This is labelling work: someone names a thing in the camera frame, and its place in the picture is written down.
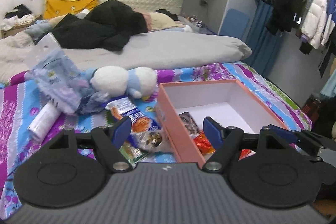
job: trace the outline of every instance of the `curtain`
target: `curtain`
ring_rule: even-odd
[[[272,10],[271,5],[259,1],[246,39],[246,44],[251,48],[252,55],[244,62],[263,77],[267,77],[271,72],[282,43],[281,32],[272,35],[265,27],[272,15]]]

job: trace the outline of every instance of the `open box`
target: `open box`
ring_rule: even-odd
[[[273,124],[288,129],[259,98],[238,80],[163,83],[159,86],[157,117],[167,132],[177,162],[205,163],[179,114],[189,112],[200,129],[210,116],[223,127],[256,133]]]

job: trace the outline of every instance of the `white plush toy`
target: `white plush toy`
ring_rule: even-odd
[[[125,93],[135,99],[148,97],[154,92],[157,81],[154,70],[145,67],[125,70],[117,66],[108,66],[87,70],[85,74],[97,91],[108,92],[111,97]]]

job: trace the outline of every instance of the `silver bolt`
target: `silver bolt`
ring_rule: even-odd
[[[129,168],[128,163],[124,161],[118,161],[113,164],[113,169],[117,171],[125,171],[128,168]]]
[[[218,171],[222,168],[222,165],[219,162],[216,161],[210,161],[205,164],[205,168],[210,171]]]

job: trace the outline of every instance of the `ribbed gray plastic panel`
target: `ribbed gray plastic panel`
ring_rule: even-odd
[[[196,164],[139,163],[132,172],[113,175],[85,203],[58,210],[26,204],[6,223],[323,224],[327,220],[308,205],[281,211],[259,208],[236,196],[223,177],[204,173]]]

